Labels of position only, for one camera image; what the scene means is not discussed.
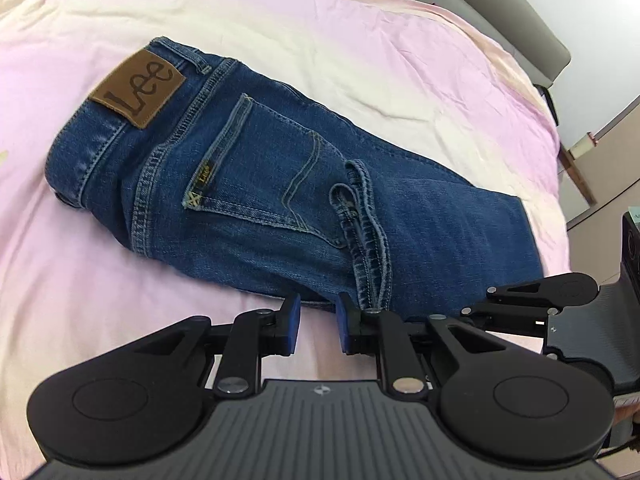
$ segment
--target white wall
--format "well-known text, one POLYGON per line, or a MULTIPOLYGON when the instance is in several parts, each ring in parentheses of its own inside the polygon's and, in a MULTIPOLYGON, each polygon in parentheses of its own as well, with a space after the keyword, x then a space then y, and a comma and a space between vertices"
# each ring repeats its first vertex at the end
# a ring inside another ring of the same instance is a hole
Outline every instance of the white wall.
POLYGON ((640 95, 640 0, 528 0, 571 52, 551 93, 570 147, 640 95))

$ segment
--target metal screw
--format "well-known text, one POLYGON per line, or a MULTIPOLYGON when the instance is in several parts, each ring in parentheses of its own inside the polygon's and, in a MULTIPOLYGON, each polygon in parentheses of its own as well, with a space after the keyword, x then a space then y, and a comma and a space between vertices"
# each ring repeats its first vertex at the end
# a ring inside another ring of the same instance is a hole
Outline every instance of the metal screw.
POLYGON ((218 389, 226 394, 241 394, 249 387, 242 377, 225 377, 218 383, 218 389))
POLYGON ((424 389, 424 383, 415 377, 400 377, 394 381, 394 390, 401 394, 419 394, 424 389))

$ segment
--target jeans back pocket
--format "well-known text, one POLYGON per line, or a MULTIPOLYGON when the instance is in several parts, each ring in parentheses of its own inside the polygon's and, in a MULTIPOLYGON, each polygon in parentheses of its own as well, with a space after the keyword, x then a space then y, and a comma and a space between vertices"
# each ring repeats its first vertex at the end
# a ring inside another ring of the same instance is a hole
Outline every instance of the jeans back pocket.
POLYGON ((317 132, 242 94, 191 177, 185 208, 346 243, 329 193, 344 157, 317 132))

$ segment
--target jeans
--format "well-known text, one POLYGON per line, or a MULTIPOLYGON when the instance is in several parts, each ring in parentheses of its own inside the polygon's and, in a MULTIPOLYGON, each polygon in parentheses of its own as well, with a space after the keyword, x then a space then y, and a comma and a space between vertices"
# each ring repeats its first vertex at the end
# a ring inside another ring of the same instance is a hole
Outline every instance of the jeans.
POLYGON ((186 78, 145 128, 87 99, 46 179, 137 254, 331 309, 455 314, 542 266, 517 197, 358 128, 235 59, 156 38, 186 78))

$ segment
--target lee logo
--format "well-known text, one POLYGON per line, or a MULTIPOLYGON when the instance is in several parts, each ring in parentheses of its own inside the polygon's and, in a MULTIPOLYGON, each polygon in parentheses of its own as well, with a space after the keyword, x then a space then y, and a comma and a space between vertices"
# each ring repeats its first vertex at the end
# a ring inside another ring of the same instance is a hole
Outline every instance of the lee logo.
POLYGON ((143 49, 111 72, 89 99, 146 128, 183 82, 175 66, 143 49))

